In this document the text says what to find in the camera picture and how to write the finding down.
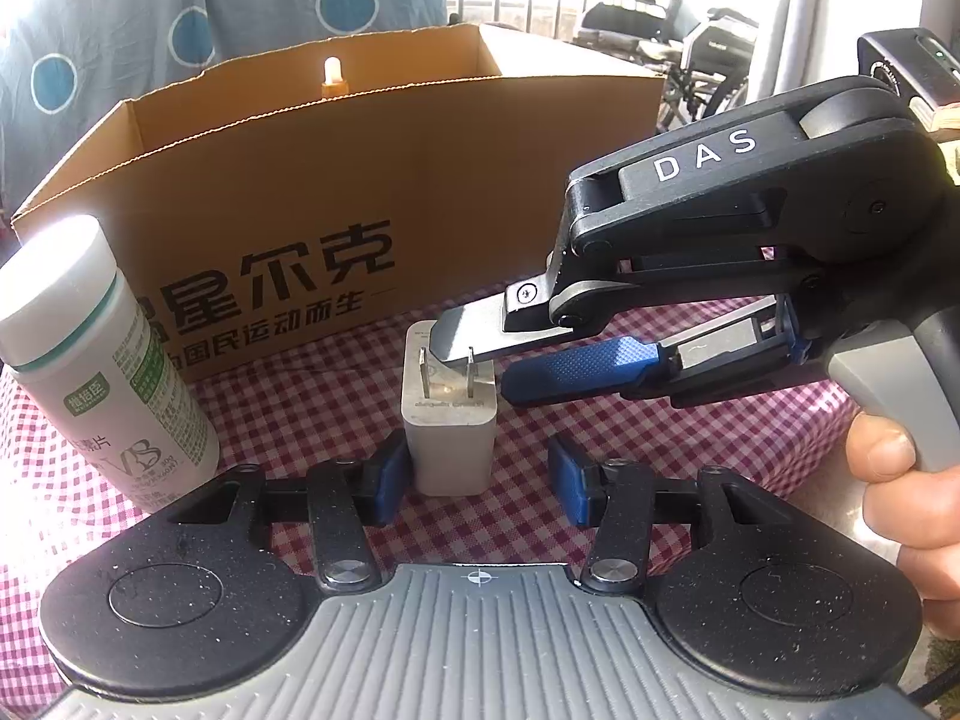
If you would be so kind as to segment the person's right hand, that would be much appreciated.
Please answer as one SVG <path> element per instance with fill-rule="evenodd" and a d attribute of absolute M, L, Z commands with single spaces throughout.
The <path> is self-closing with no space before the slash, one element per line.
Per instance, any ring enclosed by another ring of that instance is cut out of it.
<path fill-rule="evenodd" d="M 859 413 L 846 436 L 851 475 L 866 484 L 867 527 L 900 544 L 896 565 L 921 596 L 924 621 L 940 639 L 958 639 L 958 466 L 943 472 L 916 468 L 907 429 L 882 416 Z"/>

